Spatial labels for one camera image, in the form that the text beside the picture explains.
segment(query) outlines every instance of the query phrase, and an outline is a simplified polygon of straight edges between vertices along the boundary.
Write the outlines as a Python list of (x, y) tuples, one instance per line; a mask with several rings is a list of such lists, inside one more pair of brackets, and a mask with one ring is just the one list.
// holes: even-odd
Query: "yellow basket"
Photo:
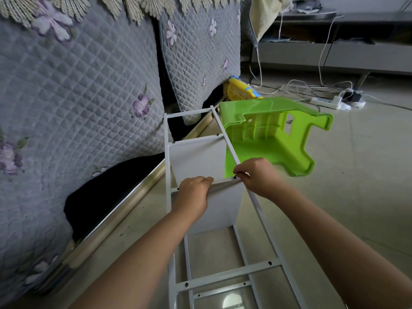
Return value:
[(238, 77), (232, 76), (227, 87), (227, 96), (231, 101), (250, 100), (253, 98), (263, 98), (253, 90), (248, 84), (241, 81)]

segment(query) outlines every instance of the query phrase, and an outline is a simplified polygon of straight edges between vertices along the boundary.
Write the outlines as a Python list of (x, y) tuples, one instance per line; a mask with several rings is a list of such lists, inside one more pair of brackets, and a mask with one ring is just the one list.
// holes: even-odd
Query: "forearm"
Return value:
[(174, 249), (192, 222), (183, 212), (168, 213), (93, 282), (71, 308), (146, 308)]
[(322, 209), (284, 184), (271, 194), (349, 308), (409, 308), (412, 282)]

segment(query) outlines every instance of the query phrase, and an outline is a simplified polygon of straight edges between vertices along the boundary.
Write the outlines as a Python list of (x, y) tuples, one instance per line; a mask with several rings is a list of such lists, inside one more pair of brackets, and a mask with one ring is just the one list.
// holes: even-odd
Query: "left hand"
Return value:
[(186, 178), (179, 185), (179, 192), (172, 205), (172, 212), (183, 213), (195, 223), (206, 211), (206, 194), (213, 182), (212, 177)]

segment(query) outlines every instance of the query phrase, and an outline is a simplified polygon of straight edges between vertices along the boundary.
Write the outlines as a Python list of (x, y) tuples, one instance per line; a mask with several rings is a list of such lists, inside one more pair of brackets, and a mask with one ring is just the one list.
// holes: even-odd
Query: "right hand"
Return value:
[(281, 176), (265, 158), (250, 158), (234, 167), (233, 173), (249, 191), (265, 198), (270, 198), (274, 190), (284, 184)]

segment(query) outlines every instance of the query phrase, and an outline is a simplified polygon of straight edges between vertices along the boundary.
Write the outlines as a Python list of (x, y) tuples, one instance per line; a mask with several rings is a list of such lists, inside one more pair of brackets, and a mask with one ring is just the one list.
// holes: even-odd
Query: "green plastic stool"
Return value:
[[(308, 175), (315, 166), (304, 150), (311, 127), (329, 130), (333, 122), (331, 114), (278, 96), (222, 102), (219, 108), (224, 129), (241, 162), (265, 157), (273, 165), (285, 167), (293, 177)], [(225, 177), (233, 176), (234, 166), (227, 149)]]

